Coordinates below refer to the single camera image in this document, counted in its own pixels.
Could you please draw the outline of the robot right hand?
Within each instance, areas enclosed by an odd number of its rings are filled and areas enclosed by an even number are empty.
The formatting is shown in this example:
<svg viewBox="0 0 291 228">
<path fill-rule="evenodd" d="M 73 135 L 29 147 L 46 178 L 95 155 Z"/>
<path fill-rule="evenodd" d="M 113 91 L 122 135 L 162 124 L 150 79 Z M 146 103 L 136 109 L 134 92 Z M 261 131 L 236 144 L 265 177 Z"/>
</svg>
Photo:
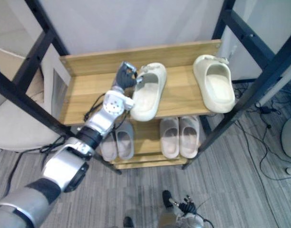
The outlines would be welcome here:
<svg viewBox="0 0 291 228">
<path fill-rule="evenodd" d="M 186 214 L 197 214 L 197 208 L 195 203 L 193 202 L 192 198 L 189 195 L 186 195 L 184 198 L 184 202 L 177 202 L 173 198 L 169 198 L 169 202 L 172 203 L 174 206 L 178 207 L 185 215 Z"/>
</svg>

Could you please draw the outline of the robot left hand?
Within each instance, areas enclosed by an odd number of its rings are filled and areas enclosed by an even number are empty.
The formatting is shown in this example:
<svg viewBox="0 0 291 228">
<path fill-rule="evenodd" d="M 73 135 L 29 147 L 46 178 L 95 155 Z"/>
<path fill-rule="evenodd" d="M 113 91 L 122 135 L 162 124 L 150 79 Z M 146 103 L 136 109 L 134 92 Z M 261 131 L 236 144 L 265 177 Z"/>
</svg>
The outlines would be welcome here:
<svg viewBox="0 0 291 228">
<path fill-rule="evenodd" d="M 143 76 L 138 77 L 137 68 L 127 61 L 119 66 L 112 87 L 122 90 L 136 86 L 143 81 Z"/>
</svg>

